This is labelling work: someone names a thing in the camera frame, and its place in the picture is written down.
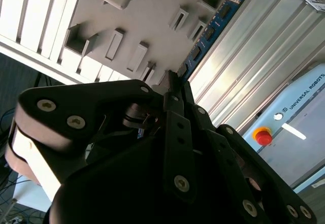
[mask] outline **black cable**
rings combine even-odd
[[[15,186],[15,185],[17,185],[17,184],[20,184],[20,183],[23,183],[23,182],[30,182],[31,180],[24,180],[24,181],[20,181],[20,182],[16,182],[16,183],[14,183],[14,184],[10,184],[9,186],[7,186],[7,187],[4,187],[3,189],[1,189],[1,191],[3,191],[2,193],[0,193],[0,195],[2,195],[8,188],[10,188],[10,187],[12,187],[12,186]]]
[[[12,173],[12,170],[10,169],[9,173],[6,175],[6,177],[3,179],[3,181],[0,183],[0,186],[2,184],[4,184],[4,182],[6,181],[7,178],[9,178],[10,174]]]
[[[44,219],[44,218],[42,218],[42,217],[39,217],[39,216],[32,216],[34,213],[36,213],[36,212],[38,212],[39,210],[36,210],[36,211],[34,211],[34,212],[32,212],[30,215],[29,215],[29,217],[28,217],[28,223],[31,223],[31,224],[34,224],[32,221],[30,221],[30,219],[31,218],[37,218],[37,219]]]
[[[50,77],[48,77],[49,78],[49,81],[50,81],[50,86],[52,86],[52,80],[51,80],[51,78]]]
[[[34,88],[39,86],[40,80],[41,80],[41,76],[42,76],[42,74],[40,72],[37,73],[37,77],[36,77],[36,80],[35,80],[35,83],[34,83]]]
[[[4,118],[5,116],[9,115],[9,112],[12,111],[12,110],[14,110],[14,109],[15,109],[15,108],[11,108],[11,109],[9,109],[8,111],[6,111],[6,112],[2,115],[2,117],[1,117],[1,119],[0,119],[0,130],[1,130],[1,133],[4,132],[4,130],[3,130],[3,128],[2,128],[2,120],[3,120],[3,118]]]
[[[46,86],[49,86],[49,84],[48,84],[48,82],[47,82],[47,76],[44,75],[44,77],[45,77]]]

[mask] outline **gray metal panel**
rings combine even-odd
[[[315,20],[308,19],[311,22],[308,23],[307,31],[302,33],[297,41],[293,41],[291,47],[287,46],[287,51],[279,59],[276,69],[271,69],[269,74],[262,77],[257,86],[253,88],[253,93],[238,101],[236,109],[223,122],[233,124],[235,127],[240,126],[243,120],[253,116],[255,108],[265,103],[272,92],[279,90],[281,86],[284,87],[286,82],[302,70],[306,64],[313,61],[310,54],[317,54],[325,45],[325,19],[320,14],[316,14],[315,10],[312,12],[311,17]]]
[[[325,59],[324,16],[303,0],[247,0],[239,13],[190,78],[214,125],[237,129],[307,64]]]
[[[324,118],[325,90],[289,123],[306,135],[305,140],[282,130],[272,141],[272,145],[259,153],[288,185],[297,185],[305,174],[309,176],[315,171],[315,167],[322,167],[325,144],[324,133],[319,130],[319,125]]]
[[[71,25],[85,23],[80,30],[80,36],[85,38],[99,33],[89,56],[130,78],[140,78],[147,62],[155,62],[156,70],[148,83],[158,84],[165,70],[177,71],[190,52],[193,41],[187,35],[191,28],[199,18],[207,21],[213,15],[198,1],[132,0],[127,8],[119,10],[110,4],[103,5],[102,0],[79,0]],[[180,7],[188,16],[175,31],[169,25]],[[123,29],[125,34],[114,59],[109,61],[105,56],[116,28]],[[127,69],[128,63],[140,42],[148,44],[148,51],[139,68],[132,72]]]

